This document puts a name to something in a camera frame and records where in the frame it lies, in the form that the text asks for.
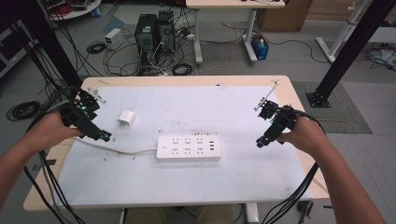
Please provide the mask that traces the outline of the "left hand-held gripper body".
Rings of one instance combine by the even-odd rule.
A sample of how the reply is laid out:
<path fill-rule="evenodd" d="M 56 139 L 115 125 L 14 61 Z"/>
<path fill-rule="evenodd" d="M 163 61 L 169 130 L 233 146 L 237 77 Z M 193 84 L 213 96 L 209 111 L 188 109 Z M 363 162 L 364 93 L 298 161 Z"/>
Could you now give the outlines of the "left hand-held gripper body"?
<path fill-rule="evenodd" d="M 93 140 L 103 140 L 108 142 L 111 133 L 98 128 L 92 120 L 96 118 L 95 111 L 100 108 L 94 99 L 91 102 L 81 102 L 73 99 L 61 106 L 62 120 L 66 126 L 73 125 L 79 131 Z"/>

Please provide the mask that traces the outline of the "black plug on floor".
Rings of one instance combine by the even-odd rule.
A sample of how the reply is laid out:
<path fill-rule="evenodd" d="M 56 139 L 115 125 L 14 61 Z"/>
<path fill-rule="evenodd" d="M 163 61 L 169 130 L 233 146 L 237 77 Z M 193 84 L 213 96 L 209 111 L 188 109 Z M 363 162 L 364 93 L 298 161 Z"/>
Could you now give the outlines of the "black plug on floor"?
<path fill-rule="evenodd" d="M 299 201 L 297 204 L 297 210 L 303 217 L 308 217 L 311 213 L 314 203 L 312 201 Z"/>

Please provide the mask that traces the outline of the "black computer tower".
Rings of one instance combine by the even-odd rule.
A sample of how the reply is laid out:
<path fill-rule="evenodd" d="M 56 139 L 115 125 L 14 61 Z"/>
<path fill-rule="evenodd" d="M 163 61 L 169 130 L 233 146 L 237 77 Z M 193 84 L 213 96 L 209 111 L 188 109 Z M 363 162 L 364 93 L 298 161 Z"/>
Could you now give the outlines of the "black computer tower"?
<path fill-rule="evenodd" d="M 140 62 L 149 65 L 149 60 L 155 55 L 158 47 L 157 16 L 155 14 L 141 14 L 135 27 L 134 37 L 140 55 Z"/>
<path fill-rule="evenodd" d="M 162 39 L 162 52 L 164 54 L 172 53 L 175 46 L 175 30 L 174 30 L 174 11 L 162 10 L 157 17 L 160 37 Z"/>

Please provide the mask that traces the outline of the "blue box with bottle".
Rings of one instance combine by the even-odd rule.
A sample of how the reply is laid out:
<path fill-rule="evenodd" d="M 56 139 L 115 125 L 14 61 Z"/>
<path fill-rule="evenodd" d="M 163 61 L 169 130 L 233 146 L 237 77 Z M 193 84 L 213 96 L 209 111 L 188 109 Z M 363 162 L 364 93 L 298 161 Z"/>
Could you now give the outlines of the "blue box with bottle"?
<path fill-rule="evenodd" d="M 254 35 L 250 44 L 258 60 L 267 58 L 269 45 L 263 35 Z"/>

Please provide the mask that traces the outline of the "black aluminium frame post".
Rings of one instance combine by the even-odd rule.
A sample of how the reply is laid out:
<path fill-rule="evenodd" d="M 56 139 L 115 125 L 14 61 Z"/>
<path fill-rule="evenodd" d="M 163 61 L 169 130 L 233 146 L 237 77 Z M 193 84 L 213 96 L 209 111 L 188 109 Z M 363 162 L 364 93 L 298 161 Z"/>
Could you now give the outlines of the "black aluminium frame post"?
<path fill-rule="evenodd" d="M 80 87 L 82 80 L 50 27 L 50 22 L 38 1 L 14 0 L 14 3 L 21 12 L 22 21 L 33 31 L 34 36 L 42 45 L 66 84 L 69 87 Z"/>
<path fill-rule="evenodd" d="M 339 50 L 336 51 L 335 61 L 325 77 L 313 92 L 306 95 L 311 106 L 330 105 L 328 99 L 332 91 L 395 6 L 396 0 L 373 0 L 371 2 L 347 41 L 342 43 Z"/>

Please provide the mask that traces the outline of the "brown cardboard box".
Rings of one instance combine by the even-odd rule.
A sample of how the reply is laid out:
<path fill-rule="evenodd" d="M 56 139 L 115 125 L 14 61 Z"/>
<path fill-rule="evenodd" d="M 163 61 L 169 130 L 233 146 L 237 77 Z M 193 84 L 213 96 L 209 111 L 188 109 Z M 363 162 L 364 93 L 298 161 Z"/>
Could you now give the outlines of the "brown cardboard box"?
<path fill-rule="evenodd" d="M 283 0 L 282 8 L 258 11 L 257 24 L 262 32 L 300 32 L 313 0 Z"/>

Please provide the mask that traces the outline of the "black equipment rack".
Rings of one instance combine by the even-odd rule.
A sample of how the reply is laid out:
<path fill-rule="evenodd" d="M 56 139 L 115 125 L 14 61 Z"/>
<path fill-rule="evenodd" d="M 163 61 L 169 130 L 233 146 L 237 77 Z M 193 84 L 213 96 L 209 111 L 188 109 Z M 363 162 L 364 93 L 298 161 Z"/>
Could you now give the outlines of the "black equipment rack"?
<path fill-rule="evenodd" d="M 0 78 L 27 54 L 27 46 L 33 48 L 36 43 L 21 20 L 11 27 L 0 21 Z"/>

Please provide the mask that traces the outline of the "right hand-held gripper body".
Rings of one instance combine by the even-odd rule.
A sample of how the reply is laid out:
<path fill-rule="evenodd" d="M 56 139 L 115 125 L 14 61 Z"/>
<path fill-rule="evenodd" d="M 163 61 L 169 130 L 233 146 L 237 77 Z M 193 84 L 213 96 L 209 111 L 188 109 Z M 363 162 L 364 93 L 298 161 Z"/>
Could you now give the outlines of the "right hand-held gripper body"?
<path fill-rule="evenodd" d="M 263 136 L 256 140 L 257 147 L 268 146 L 270 143 L 274 142 L 286 128 L 292 130 L 295 124 L 295 110 L 288 105 L 279 107 L 271 117 L 270 123 L 271 125 L 264 132 Z"/>

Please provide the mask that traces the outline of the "person's right hand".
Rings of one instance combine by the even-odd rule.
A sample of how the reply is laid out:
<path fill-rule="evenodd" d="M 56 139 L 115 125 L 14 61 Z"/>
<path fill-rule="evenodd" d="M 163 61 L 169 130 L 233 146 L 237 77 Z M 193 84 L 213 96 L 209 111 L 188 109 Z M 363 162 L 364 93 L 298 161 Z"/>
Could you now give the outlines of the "person's right hand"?
<path fill-rule="evenodd" d="M 305 117 L 298 117 L 292 131 L 282 133 L 277 140 L 291 143 L 315 159 L 332 148 L 332 143 L 325 132 L 316 122 Z"/>

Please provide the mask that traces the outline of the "wooden desk with white legs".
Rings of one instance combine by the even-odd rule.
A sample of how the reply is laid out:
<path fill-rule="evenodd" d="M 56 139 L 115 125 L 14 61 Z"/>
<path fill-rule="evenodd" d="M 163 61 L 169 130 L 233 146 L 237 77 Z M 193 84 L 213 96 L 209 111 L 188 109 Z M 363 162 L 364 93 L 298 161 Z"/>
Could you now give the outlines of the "wooden desk with white legs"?
<path fill-rule="evenodd" d="M 254 21 L 256 19 L 256 13 L 259 9 L 267 8 L 282 8 L 286 4 L 283 0 L 185 0 L 186 7 L 191 8 L 194 11 L 194 37 L 193 37 L 193 48 L 195 62 L 200 66 L 204 59 L 201 50 L 200 42 L 200 28 L 199 19 L 202 8 L 248 8 L 250 10 L 248 17 L 248 26 L 246 36 L 243 38 L 243 45 L 247 51 L 248 62 L 253 65 L 258 61 L 253 48 L 251 47 L 251 38 Z"/>

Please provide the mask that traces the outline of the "white table leg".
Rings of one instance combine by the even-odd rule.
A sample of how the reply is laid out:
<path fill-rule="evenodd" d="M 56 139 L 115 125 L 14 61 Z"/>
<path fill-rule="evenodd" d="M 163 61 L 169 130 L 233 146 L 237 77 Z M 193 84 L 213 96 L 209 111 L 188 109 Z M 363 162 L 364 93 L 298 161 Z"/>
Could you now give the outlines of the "white table leg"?
<path fill-rule="evenodd" d="M 246 203 L 245 211 L 247 224 L 259 224 L 260 218 L 258 212 L 258 205 L 256 203 Z"/>

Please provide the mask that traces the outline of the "person's left hand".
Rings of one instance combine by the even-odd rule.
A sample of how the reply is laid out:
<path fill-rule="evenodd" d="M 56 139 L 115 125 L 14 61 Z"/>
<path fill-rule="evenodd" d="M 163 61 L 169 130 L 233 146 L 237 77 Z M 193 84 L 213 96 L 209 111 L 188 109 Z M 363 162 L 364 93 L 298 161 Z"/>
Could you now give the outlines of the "person's left hand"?
<path fill-rule="evenodd" d="M 33 152 L 38 152 L 56 146 L 67 138 L 81 135 L 82 132 L 77 128 L 66 127 L 61 114 L 54 112 L 38 121 L 24 136 L 24 140 Z"/>

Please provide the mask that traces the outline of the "round white table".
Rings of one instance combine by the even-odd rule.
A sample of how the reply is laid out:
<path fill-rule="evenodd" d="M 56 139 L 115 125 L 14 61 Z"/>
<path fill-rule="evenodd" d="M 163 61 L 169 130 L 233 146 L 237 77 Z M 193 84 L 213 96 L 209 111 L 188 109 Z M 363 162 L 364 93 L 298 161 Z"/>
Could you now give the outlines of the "round white table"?
<path fill-rule="evenodd" d="M 74 19 L 95 11 L 102 0 L 41 0 L 52 21 Z"/>

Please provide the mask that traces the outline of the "white power supply box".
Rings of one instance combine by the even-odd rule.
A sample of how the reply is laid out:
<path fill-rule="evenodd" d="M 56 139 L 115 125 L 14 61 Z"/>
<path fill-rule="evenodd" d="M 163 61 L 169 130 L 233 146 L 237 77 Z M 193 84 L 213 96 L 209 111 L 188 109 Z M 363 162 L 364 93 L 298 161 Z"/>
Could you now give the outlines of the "white power supply box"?
<path fill-rule="evenodd" d="M 109 49 L 117 49 L 124 42 L 121 29 L 114 28 L 105 36 L 105 41 Z"/>

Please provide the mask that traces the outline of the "white metal stand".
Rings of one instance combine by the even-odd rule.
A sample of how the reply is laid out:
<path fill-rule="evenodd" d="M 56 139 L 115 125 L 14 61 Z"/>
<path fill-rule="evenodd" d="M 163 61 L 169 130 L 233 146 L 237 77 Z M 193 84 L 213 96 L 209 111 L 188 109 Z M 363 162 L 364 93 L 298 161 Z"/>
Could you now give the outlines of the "white metal stand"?
<path fill-rule="evenodd" d="M 357 26 L 357 19 L 359 15 L 362 13 L 368 3 L 369 0 L 354 0 L 352 2 L 352 4 L 347 8 L 348 10 L 351 10 L 352 13 L 346 20 L 346 23 L 343 26 L 341 32 L 338 34 L 334 43 L 330 47 L 327 46 L 322 37 L 316 38 L 318 46 L 321 48 L 329 63 L 333 63 L 335 61 L 336 51 L 339 50 L 342 43 L 347 41 L 351 32 Z"/>

